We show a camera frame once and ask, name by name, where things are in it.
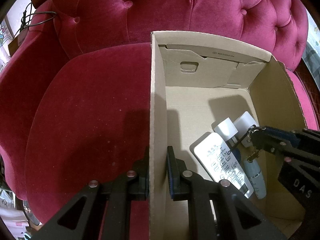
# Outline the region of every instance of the brown quilted surface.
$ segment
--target brown quilted surface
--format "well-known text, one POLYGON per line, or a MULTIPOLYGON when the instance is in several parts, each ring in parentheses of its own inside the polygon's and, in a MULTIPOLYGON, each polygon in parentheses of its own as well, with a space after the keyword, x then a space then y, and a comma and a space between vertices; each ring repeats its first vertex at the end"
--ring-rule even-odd
POLYGON ((316 115, 318 126, 320 127, 320 92, 303 60, 300 61, 294 73, 297 75, 306 89, 316 115))

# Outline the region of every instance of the cardboard box wall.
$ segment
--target cardboard box wall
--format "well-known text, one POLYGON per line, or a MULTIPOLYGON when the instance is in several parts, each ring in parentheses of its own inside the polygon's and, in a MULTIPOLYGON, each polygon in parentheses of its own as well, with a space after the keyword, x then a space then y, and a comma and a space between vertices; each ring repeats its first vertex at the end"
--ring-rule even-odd
MULTIPOLYGON (((284 65, 253 45, 206 33, 151 34, 150 239, 188 239, 187 201, 170 199, 166 149, 187 168, 211 180, 192 154, 193 147, 225 118, 248 111, 261 126, 303 129, 305 120, 284 65)), ((242 159, 250 150, 240 147, 242 159)), ((250 200, 287 236, 304 210, 277 181, 281 157, 258 158, 267 197, 250 200)))

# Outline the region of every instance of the box handle cutout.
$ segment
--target box handle cutout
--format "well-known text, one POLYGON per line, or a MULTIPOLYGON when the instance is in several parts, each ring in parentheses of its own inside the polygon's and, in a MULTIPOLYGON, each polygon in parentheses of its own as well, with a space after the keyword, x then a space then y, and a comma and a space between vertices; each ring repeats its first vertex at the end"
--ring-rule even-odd
POLYGON ((197 62, 189 62, 189 61, 182 61, 180 63, 180 70, 182 73, 194 73, 198 68, 199 63, 197 62))

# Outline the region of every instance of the white remote control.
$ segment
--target white remote control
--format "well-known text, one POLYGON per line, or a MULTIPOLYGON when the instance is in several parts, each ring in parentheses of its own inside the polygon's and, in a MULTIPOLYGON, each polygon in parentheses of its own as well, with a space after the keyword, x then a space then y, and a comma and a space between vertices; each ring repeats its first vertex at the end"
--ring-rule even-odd
POLYGON ((194 148, 194 153, 215 182, 227 179, 247 198, 251 196, 249 179, 220 135, 211 133, 194 148))

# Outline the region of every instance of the sofa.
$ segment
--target sofa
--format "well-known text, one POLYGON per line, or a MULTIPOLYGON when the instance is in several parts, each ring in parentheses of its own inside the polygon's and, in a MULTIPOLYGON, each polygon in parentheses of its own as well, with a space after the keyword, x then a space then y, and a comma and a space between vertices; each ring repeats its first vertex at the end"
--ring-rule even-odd
MULTIPOLYGON (((37 12, 57 16, 29 28, 0 75, 0 154, 8 185, 42 223, 90 180, 112 180, 143 157, 151 31, 212 33, 272 52, 287 68, 307 127, 318 129, 294 73, 308 34, 300 0, 32 3, 37 12)), ((35 15, 32 23, 49 17, 35 15)), ((132 210, 141 218, 132 236, 145 232, 148 238, 148 203, 134 203, 132 210)))

